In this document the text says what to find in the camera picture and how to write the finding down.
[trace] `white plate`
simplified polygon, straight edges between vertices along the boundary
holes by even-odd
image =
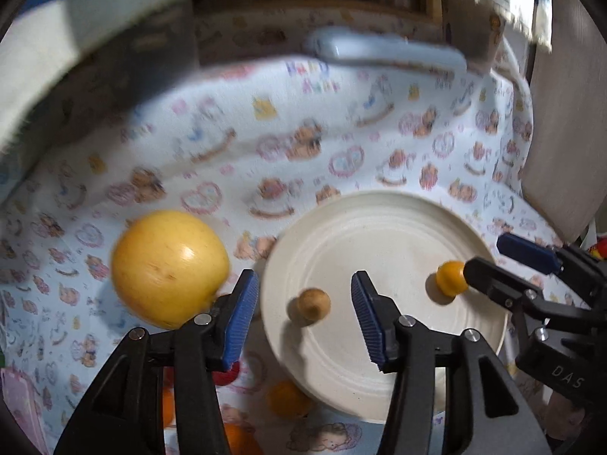
[[[379,372],[369,359],[351,302],[352,274],[368,271],[378,293],[429,328],[457,335],[476,328],[497,352],[505,310],[475,290],[446,304],[433,284],[438,265],[476,255],[493,260],[464,221],[422,198],[368,192],[326,203],[287,229],[265,268],[261,311],[272,350],[313,398],[385,422],[395,375]],[[309,287],[326,291],[332,308],[320,322],[302,326],[292,306]],[[437,369],[436,408],[444,406],[444,380]]]

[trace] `metal screw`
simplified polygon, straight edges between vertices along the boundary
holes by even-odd
[[[201,313],[200,315],[196,315],[196,317],[193,319],[193,322],[196,325],[208,325],[211,320],[211,315],[208,315],[207,313]]]
[[[544,340],[548,339],[548,330],[546,330],[544,327],[536,328],[535,336],[537,340],[539,340],[540,342],[544,342]]]
[[[398,317],[398,323],[403,325],[403,327],[412,327],[417,322],[415,321],[415,318],[410,317],[409,315],[401,315]]]
[[[146,331],[143,328],[133,328],[129,332],[129,339],[131,340],[141,340],[146,336]]]
[[[481,333],[478,330],[474,330],[474,328],[468,328],[464,330],[464,337],[470,342],[478,342],[481,340]]]

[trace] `patterned tablecloth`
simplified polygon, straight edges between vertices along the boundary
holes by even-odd
[[[257,44],[279,38],[247,35]],[[137,45],[138,53],[155,49],[153,38]],[[113,88],[97,76],[87,79],[96,93],[120,90],[120,74]],[[152,210],[184,210],[214,228],[231,256],[221,291],[230,292],[242,269],[262,273],[281,232],[324,200],[358,190],[415,193],[465,219],[500,265],[543,287],[546,298],[580,303],[495,247],[504,231],[560,244],[520,196],[532,108],[507,44],[483,77],[292,55],[196,72],[125,112],[95,116],[94,129],[84,128],[92,106],[62,105],[64,131],[77,135],[48,151],[7,201],[0,247],[0,345],[7,364],[31,379],[51,451],[124,334],[139,325],[157,331],[119,301],[108,268],[121,232]],[[511,332],[504,361],[541,407],[541,384],[516,371]],[[269,411],[266,392],[285,374],[259,317],[241,361],[239,378],[217,390],[222,414],[253,431],[266,455],[374,453],[379,425],[322,406],[298,423]],[[174,428],[166,443],[176,453]]]

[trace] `beige ceramic plate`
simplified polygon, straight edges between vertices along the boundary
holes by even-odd
[[[476,328],[498,351],[506,312],[474,290],[446,304],[433,284],[438,265],[476,255],[492,259],[461,219],[422,198],[369,192],[322,205],[287,229],[266,266],[261,311],[272,350],[312,397],[363,420],[385,422],[395,375],[384,375],[369,360],[350,298],[352,274],[368,271],[378,293],[429,328],[457,335]],[[293,299],[309,287],[326,291],[332,310],[302,327]],[[436,370],[436,393],[441,408],[442,369]]]

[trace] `ridged blue pad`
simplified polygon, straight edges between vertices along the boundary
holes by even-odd
[[[544,275],[561,270],[561,262],[552,250],[514,234],[505,233],[497,238],[497,249],[502,255],[535,268]]]
[[[245,274],[244,272],[241,274],[241,279],[239,279],[235,287],[243,286],[239,300],[226,327],[222,358],[223,367],[226,371],[231,369],[232,364],[238,361],[241,356],[242,348],[249,331],[249,325],[257,306],[257,299],[259,298],[259,278],[257,278],[257,273],[254,271],[249,272],[249,276],[244,282],[241,282],[241,279],[245,278]]]
[[[356,318],[358,319],[358,325],[360,326],[362,336],[365,339],[366,351],[369,353],[371,362],[377,364],[377,367],[381,370],[387,361],[384,352],[384,334],[379,325],[379,320],[375,315],[371,299],[356,273],[352,276],[350,292],[352,295],[354,311],[356,312]]]

